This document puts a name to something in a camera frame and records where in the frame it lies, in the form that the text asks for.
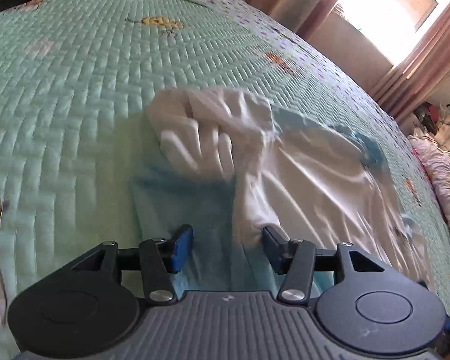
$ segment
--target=silver bolt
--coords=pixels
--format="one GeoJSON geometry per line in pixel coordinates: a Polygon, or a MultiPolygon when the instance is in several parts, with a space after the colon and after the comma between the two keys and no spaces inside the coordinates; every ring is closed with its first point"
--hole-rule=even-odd
{"type": "Polygon", "coordinates": [[[149,297],[155,302],[169,302],[173,299],[173,294],[165,289],[156,289],[150,293],[149,297]]]}
{"type": "Polygon", "coordinates": [[[288,302],[300,302],[300,300],[305,299],[305,294],[299,289],[286,289],[281,296],[288,302]]]}

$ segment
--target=mattress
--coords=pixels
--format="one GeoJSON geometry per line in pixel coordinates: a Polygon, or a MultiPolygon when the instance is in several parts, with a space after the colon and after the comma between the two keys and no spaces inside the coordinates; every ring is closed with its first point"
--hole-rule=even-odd
{"type": "MultiPolygon", "coordinates": [[[[450,236],[396,123],[339,68],[238,0],[36,0],[0,13],[0,269],[7,299],[100,242],[142,236],[130,178],[165,87],[246,88],[376,139],[450,313],[450,236]]],[[[0,329],[0,359],[18,349],[0,329]]]]}

